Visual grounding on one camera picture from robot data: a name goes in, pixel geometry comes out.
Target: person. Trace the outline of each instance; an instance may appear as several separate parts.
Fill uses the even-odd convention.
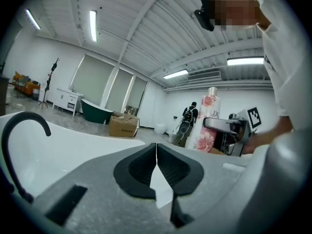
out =
[[[311,46],[309,38],[301,33],[300,25],[296,24],[290,8],[280,0],[202,0],[202,3],[206,10],[205,19],[209,22],[205,28],[209,31],[213,31],[215,26],[223,30],[239,30],[256,25],[262,32],[264,65],[273,85],[279,120],[271,130],[252,135],[243,153],[252,154],[257,147],[271,144],[276,137],[293,128],[310,128],[311,116],[308,110],[294,108],[294,105],[298,100],[303,105],[311,104],[307,102],[310,100],[305,95],[307,92],[304,93],[311,86],[303,75],[311,74]],[[303,84],[294,84],[295,79],[296,82],[305,80],[304,86],[307,87],[301,89],[300,85]]]
[[[189,137],[191,135],[194,123],[196,123],[197,117],[198,117],[198,110],[196,109],[197,103],[193,102],[192,105],[189,107],[189,110],[191,110],[193,112],[193,120],[190,122],[190,127],[187,130],[187,132],[185,134],[181,134],[181,133],[177,133],[175,136],[174,141],[172,142],[173,145],[175,146],[180,146],[180,147],[185,147],[185,142],[187,137]],[[183,112],[183,117],[185,115],[185,113],[188,111],[188,108],[184,109]]]

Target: backpack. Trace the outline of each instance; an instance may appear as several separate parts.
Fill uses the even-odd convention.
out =
[[[189,123],[194,121],[193,110],[194,110],[194,108],[193,109],[189,109],[188,111],[185,112],[185,115],[183,117],[183,121],[187,121]]]

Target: air conditioning vent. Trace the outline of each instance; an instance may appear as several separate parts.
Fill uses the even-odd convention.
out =
[[[209,72],[197,72],[192,73],[190,76],[187,77],[188,80],[194,80],[194,79],[207,79],[207,78],[219,78],[221,76],[220,71],[209,71]]]

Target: ceiling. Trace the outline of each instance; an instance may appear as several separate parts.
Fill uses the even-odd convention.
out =
[[[256,80],[257,87],[271,89],[263,65],[226,65],[228,58],[262,56],[260,31],[205,31],[194,17],[200,7],[200,0],[27,0],[17,17],[33,27],[24,12],[29,8],[41,26],[38,36],[111,57],[166,88],[188,83],[188,76],[163,78],[187,69],[220,71],[223,85],[245,81],[253,87],[249,81]],[[97,42],[91,40],[90,10],[97,11]]]

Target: green bathtub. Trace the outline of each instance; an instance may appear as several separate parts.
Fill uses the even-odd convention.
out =
[[[101,108],[85,99],[81,99],[83,116],[87,121],[103,124],[109,122],[113,111]]]

